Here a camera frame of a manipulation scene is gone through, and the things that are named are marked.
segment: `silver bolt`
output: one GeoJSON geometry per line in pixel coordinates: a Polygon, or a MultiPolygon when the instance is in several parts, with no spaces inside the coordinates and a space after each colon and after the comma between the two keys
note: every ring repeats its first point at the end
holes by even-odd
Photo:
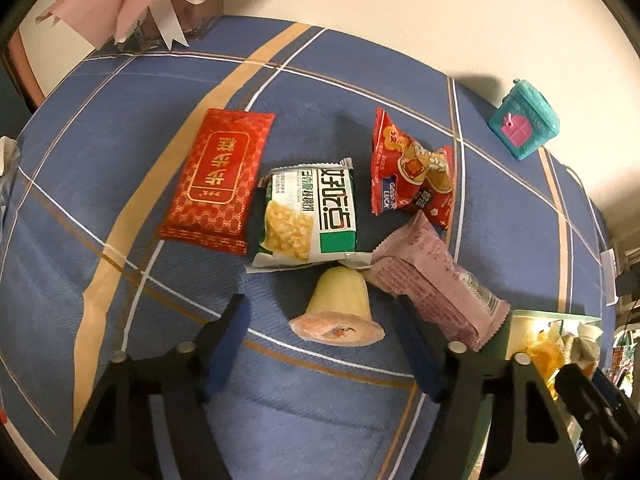
{"type": "Polygon", "coordinates": [[[466,345],[461,341],[452,341],[449,343],[449,350],[454,354],[463,354],[466,352],[466,345]]]}
{"type": "Polygon", "coordinates": [[[516,355],[513,356],[514,361],[516,361],[519,365],[529,365],[531,364],[531,357],[529,357],[527,354],[525,354],[524,352],[518,352],[516,355]]]}
{"type": "Polygon", "coordinates": [[[116,350],[113,354],[111,354],[111,362],[114,364],[123,363],[127,360],[127,353],[122,350],[116,350]]]}
{"type": "Polygon", "coordinates": [[[175,346],[178,354],[190,354],[196,349],[196,343],[193,341],[182,341],[175,346]]]}

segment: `green rectangle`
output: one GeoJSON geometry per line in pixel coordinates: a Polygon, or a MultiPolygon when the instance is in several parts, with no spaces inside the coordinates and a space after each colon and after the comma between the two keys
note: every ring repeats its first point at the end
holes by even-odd
{"type": "Polygon", "coordinates": [[[349,253],[356,250],[356,231],[320,233],[321,253],[349,253]]]}

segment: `snack in basket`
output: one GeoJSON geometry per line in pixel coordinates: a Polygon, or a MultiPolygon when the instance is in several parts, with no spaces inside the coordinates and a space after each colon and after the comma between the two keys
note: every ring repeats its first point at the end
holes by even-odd
{"type": "Polygon", "coordinates": [[[305,341],[332,346],[367,346],[385,336],[371,319],[367,283],[357,270],[343,266],[320,276],[306,312],[289,326],[305,341]]]}
{"type": "Polygon", "coordinates": [[[180,175],[163,239],[246,254],[244,225],[274,114],[207,111],[180,175]]]}
{"type": "Polygon", "coordinates": [[[351,159],[277,168],[267,185],[264,231],[248,272],[344,260],[356,250],[351,159]]]}
{"type": "Polygon", "coordinates": [[[407,294],[425,320],[472,350],[489,341],[510,310],[507,302],[453,261],[422,213],[373,251],[364,277],[394,297],[407,294]]]}
{"type": "Polygon", "coordinates": [[[371,209],[375,215],[408,207],[449,227],[452,202],[452,149],[430,152],[399,130],[378,108],[371,157],[371,209]]]}

